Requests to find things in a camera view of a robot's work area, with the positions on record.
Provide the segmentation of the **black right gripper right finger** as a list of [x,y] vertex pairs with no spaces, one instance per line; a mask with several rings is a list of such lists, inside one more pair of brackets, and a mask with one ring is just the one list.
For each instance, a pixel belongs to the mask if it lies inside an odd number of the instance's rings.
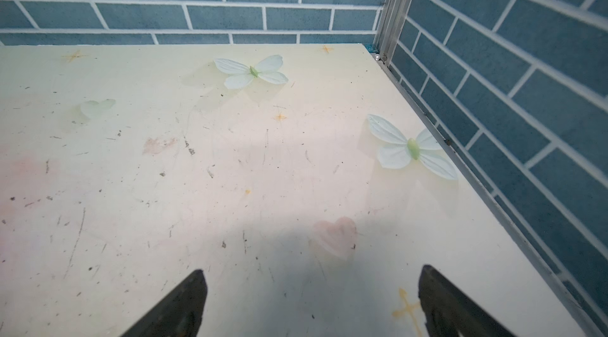
[[422,267],[418,283],[430,337],[514,337],[435,267]]

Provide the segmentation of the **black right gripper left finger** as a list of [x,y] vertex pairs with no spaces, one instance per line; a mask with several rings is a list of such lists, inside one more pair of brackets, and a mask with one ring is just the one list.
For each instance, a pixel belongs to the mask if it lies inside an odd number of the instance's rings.
[[122,336],[197,336],[206,299],[204,272],[194,270]]

